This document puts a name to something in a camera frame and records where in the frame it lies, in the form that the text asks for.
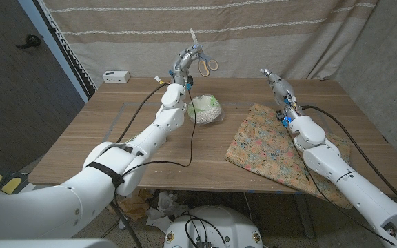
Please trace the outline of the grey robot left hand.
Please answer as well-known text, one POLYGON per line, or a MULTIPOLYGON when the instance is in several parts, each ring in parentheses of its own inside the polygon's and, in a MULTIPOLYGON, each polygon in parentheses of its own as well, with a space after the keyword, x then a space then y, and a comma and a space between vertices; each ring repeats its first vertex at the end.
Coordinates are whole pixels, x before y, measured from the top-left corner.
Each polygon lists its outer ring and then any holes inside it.
POLYGON ((203 48, 201 45, 193 45, 180 51, 172 63, 172 79, 170 83, 185 86, 186 78, 189 75, 189 68, 192 62, 198 59, 202 51, 203 48))

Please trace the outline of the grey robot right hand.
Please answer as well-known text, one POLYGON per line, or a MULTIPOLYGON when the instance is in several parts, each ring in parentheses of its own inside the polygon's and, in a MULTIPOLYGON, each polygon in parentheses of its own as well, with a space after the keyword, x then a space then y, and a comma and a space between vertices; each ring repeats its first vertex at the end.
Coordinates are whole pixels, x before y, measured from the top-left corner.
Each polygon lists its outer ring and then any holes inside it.
POLYGON ((302 116, 303 111, 297 103, 294 89, 290 83, 268 69, 261 68, 260 72, 267 78, 274 93, 275 101, 283 109, 284 115, 291 120, 302 116))

